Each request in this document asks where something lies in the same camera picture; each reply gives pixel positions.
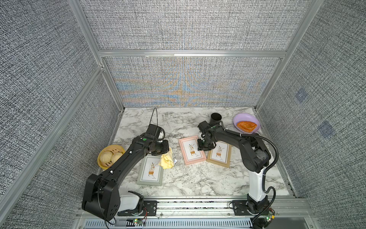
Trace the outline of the pink picture frame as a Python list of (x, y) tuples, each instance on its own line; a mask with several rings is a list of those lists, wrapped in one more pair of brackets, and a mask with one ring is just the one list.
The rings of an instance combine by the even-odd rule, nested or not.
[(198, 150), (197, 140), (197, 135), (179, 139), (179, 144), (186, 165), (206, 161), (206, 155), (204, 151)]

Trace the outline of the yellow cleaning cloth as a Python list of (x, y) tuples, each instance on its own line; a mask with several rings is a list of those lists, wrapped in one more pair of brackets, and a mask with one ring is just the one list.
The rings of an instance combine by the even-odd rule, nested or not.
[(167, 153), (161, 155), (159, 165), (163, 169), (172, 169), (174, 167), (172, 148), (169, 148), (169, 151)]

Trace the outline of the grey-green picture frame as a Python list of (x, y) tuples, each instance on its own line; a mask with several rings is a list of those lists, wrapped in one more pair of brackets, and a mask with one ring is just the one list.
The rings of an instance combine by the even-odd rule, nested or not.
[(138, 185), (162, 186), (164, 169), (159, 165), (159, 156), (147, 155), (140, 167)]

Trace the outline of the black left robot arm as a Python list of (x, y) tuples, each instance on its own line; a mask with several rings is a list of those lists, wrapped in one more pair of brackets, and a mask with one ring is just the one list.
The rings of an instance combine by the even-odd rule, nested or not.
[(112, 220), (121, 211), (119, 187), (133, 167), (149, 153), (156, 156), (169, 151), (168, 140), (159, 137), (164, 132), (163, 128), (150, 124), (109, 169), (99, 175), (91, 174), (86, 180), (82, 209), (105, 221)]

